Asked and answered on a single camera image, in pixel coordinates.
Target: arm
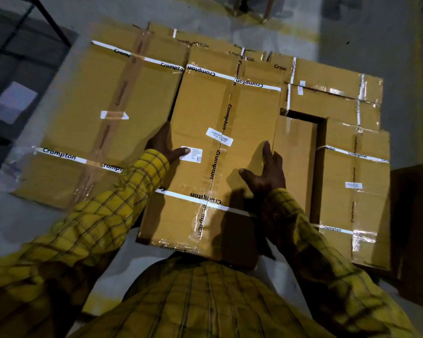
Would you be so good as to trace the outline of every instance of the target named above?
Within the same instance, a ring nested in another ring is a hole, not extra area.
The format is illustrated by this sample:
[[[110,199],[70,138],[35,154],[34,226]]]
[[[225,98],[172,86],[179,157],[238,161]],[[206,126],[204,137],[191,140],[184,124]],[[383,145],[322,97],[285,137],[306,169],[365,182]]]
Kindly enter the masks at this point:
[[[64,337],[169,169],[147,150],[115,190],[77,204],[49,233],[0,257],[0,337]]]
[[[240,175],[262,202],[266,237],[292,267],[312,317],[339,337],[411,337],[404,311],[376,286],[366,272],[346,260],[313,228],[285,189],[282,157],[263,147],[263,174]]]

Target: gray floor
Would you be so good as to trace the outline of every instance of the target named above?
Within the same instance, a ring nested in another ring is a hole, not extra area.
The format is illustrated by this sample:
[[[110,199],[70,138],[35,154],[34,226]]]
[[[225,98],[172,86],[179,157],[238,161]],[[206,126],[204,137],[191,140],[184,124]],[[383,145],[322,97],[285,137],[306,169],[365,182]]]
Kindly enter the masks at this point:
[[[276,0],[272,18],[263,26],[254,15],[228,16],[231,0],[41,0],[54,19],[80,34],[17,144],[37,145],[53,115],[52,105],[88,43],[91,25],[101,16],[146,26],[148,21],[227,39],[248,48],[278,51],[384,78],[382,129],[391,133],[393,169],[423,163],[423,15],[420,0]],[[262,12],[265,0],[250,0]],[[18,0],[0,0],[0,7],[23,13]],[[38,11],[34,18],[42,18]],[[0,179],[0,189],[12,182]],[[61,216],[48,208],[0,192],[0,255],[43,233]],[[88,303],[101,313],[122,298],[126,287],[168,250],[127,239],[112,266],[96,284]],[[288,301],[308,312],[285,260],[261,260],[272,284]],[[395,291],[389,289],[395,297]],[[423,309],[399,300],[423,332]]]

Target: yellow plaid shirt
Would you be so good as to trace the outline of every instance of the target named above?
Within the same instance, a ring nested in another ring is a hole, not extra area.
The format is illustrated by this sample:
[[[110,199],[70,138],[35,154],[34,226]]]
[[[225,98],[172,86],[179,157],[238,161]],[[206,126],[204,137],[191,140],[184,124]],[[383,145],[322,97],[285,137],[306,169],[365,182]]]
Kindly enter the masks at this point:
[[[114,190],[75,206],[46,235],[0,257],[0,337],[64,337],[169,170],[147,150]],[[411,337],[402,309],[345,260],[284,189],[262,219],[294,270],[313,319],[258,279],[182,256],[149,267],[131,294],[73,337]]]

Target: sleeve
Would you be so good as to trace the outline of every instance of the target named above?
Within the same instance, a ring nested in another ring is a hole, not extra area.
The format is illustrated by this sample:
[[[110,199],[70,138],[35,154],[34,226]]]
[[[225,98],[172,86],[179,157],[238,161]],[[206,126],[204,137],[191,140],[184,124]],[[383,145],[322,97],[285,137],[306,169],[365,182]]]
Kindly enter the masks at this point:
[[[64,337],[168,169],[161,153],[146,150],[116,189],[0,257],[0,337]]]
[[[317,323],[337,337],[415,336],[404,311],[329,244],[285,189],[271,191],[261,216]]]

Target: white packing strap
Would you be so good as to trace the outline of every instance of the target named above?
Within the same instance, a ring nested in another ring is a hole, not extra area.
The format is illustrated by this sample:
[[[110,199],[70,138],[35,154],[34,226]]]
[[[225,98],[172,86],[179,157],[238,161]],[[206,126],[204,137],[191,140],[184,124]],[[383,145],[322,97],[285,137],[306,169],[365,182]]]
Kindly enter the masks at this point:
[[[359,100],[355,102],[355,108],[357,113],[357,125],[360,126],[360,101]]]
[[[291,94],[291,84],[288,84],[288,90],[287,90],[287,111],[290,110],[290,94]]]
[[[295,69],[296,69],[296,57],[293,57],[293,65],[291,66],[290,84],[293,84]]]
[[[234,83],[238,83],[238,84],[250,85],[250,86],[255,86],[255,87],[259,87],[259,88],[263,88],[263,89],[269,89],[269,90],[276,90],[276,91],[279,91],[279,92],[281,91],[280,87],[277,87],[277,86],[264,85],[264,84],[260,84],[260,83],[254,83],[254,82],[251,82],[251,81],[244,81],[243,79],[238,79],[236,77],[225,75],[223,73],[218,73],[218,72],[208,70],[208,69],[203,68],[203,67],[198,67],[198,66],[192,65],[192,64],[187,64],[186,68],[189,69],[189,70],[200,72],[200,73],[205,73],[205,74],[212,76],[212,77],[220,77],[220,78],[228,79],[228,80],[233,81]]]
[[[375,161],[375,162],[384,162],[384,163],[387,163],[387,164],[390,163],[386,159],[379,159],[379,158],[374,158],[372,156],[367,156],[367,155],[363,155],[363,154],[351,153],[351,152],[348,152],[346,150],[341,150],[339,148],[331,147],[331,146],[328,146],[328,145],[318,147],[317,150],[319,150],[321,148],[326,148],[327,150],[334,150],[335,152],[347,154],[347,155],[350,155],[350,156],[355,156],[357,158],[361,158],[361,159],[365,159],[365,160],[370,160],[370,161]]]
[[[109,50],[113,50],[114,52],[122,54],[122,55],[127,56],[127,57],[133,56],[133,54],[129,51],[122,50],[122,49],[120,49],[116,46],[111,46],[111,45],[108,45],[108,44],[101,43],[100,41],[91,40],[91,43],[94,44],[94,45],[105,47],[106,49],[109,49]],[[185,68],[183,66],[171,64],[170,62],[163,62],[161,60],[152,59],[152,58],[143,57],[143,56],[141,56],[141,59],[145,60],[146,62],[152,62],[154,64],[158,64],[158,65],[161,65],[161,66],[164,66],[164,67],[169,67],[169,68],[174,69],[174,70],[180,70],[180,71],[185,70]]]
[[[242,216],[246,216],[246,217],[253,217],[253,218],[256,218],[257,217],[256,215],[254,215],[254,214],[252,214],[250,212],[239,210],[239,209],[234,209],[234,208],[231,208],[231,207],[228,207],[228,206],[224,206],[224,205],[220,205],[220,204],[215,204],[215,203],[212,203],[212,202],[210,202],[208,200],[205,200],[205,199],[200,199],[200,198],[195,198],[195,197],[191,197],[191,196],[186,196],[186,195],[182,195],[180,193],[171,192],[171,191],[168,191],[168,190],[165,191],[165,190],[162,190],[162,189],[159,189],[159,188],[157,188],[155,190],[155,192],[161,193],[161,194],[163,194],[165,196],[171,196],[171,197],[175,197],[175,198],[179,198],[179,199],[184,199],[184,200],[187,200],[187,201],[192,201],[193,203],[206,205],[206,206],[212,207],[214,209],[219,209],[219,210],[223,210],[223,211],[233,212],[234,214],[238,214],[238,215],[242,215]]]
[[[359,100],[364,100],[362,98],[363,93],[364,93],[364,84],[365,84],[365,73],[362,73],[360,75],[360,85],[359,85]]]
[[[80,164],[87,164],[88,160],[84,159],[84,158],[80,158],[78,156],[74,156],[71,154],[66,154],[66,153],[62,153],[62,152],[58,152],[56,150],[50,150],[48,148],[35,148],[36,152],[39,153],[44,153],[44,154],[48,154],[51,156],[55,156],[57,158],[61,158],[61,159],[68,159],[68,160],[72,160],[75,162],[79,162]],[[100,164],[102,169],[106,169],[108,171],[113,171],[116,173],[121,173],[122,172],[122,168],[118,167],[118,166],[113,166],[113,165],[108,165],[108,164]]]
[[[338,231],[339,233],[349,233],[350,235],[353,235],[353,231],[340,229],[339,227],[329,227],[327,225],[322,225],[322,224],[312,224],[312,226],[313,227],[319,227],[320,229],[326,229],[326,230],[330,230],[330,231]]]

